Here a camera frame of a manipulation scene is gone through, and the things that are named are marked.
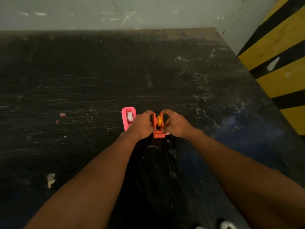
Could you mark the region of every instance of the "scratched black surface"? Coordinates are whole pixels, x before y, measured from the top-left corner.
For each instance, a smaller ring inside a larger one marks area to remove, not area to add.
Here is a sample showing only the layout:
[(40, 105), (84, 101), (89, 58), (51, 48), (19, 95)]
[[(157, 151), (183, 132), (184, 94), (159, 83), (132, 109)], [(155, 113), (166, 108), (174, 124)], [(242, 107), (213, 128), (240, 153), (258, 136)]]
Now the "scratched black surface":
[[(303, 141), (214, 29), (1, 32), (0, 48), (0, 228), (22, 228), (114, 142), (127, 106), (178, 111), (305, 186)], [(248, 227), (187, 141), (136, 145), (109, 228), (218, 218)]]

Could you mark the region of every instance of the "yellow and black striped wall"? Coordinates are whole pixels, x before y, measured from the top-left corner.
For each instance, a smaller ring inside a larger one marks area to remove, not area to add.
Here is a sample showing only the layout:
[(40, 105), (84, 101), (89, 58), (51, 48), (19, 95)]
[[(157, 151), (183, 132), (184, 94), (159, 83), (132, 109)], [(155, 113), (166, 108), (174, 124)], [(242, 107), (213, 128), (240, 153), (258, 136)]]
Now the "yellow and black striped wall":
[(305, 0), (278, 0), (238, 58), (305, 140)]

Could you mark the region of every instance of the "pink tape dispenser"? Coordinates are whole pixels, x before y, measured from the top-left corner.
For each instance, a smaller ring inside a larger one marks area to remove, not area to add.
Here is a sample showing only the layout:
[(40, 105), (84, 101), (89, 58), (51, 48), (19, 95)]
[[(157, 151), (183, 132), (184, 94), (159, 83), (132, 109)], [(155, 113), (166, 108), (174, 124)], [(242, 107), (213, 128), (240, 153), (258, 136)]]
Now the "pink tape dispenser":
[(122, 119), (125, 131), (131, 126), (136, 116), (137, 113), (134, 107), (126, 107), (122, 109)]

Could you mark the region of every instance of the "gray wall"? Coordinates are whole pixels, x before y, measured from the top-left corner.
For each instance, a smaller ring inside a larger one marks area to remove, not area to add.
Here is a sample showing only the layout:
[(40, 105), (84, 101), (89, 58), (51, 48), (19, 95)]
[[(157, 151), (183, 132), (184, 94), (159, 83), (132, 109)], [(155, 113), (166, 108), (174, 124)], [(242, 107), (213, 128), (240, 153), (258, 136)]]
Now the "gray wall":
[(0, 0), (0, 30), (216, 27), (238, 53), (276, 0)]

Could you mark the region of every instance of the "yellow stripe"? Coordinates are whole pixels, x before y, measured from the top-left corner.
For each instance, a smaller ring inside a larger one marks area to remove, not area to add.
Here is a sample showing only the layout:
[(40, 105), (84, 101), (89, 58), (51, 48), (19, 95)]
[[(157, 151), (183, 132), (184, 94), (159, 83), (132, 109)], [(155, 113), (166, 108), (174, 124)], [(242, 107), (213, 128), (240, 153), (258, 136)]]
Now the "yellow stripe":
[(251, 70), (305, 39), (305, 6), (239, 56)]
[(305, 105), (280, 111), (299, 135), (305, 135)]
[(257, 82), (270, 98), (305, 89), (305, 57), (258, 78)]
[(265, 18), (265, 20), (263, 22), (265, 22), (272, 14), (274, 14), (279, 8), (281, 8), (286, 2), (288, 2), (288, 0), (278, 0), (272, 10), (270, 11), (270, 13), (268, 14), (268, 16)]

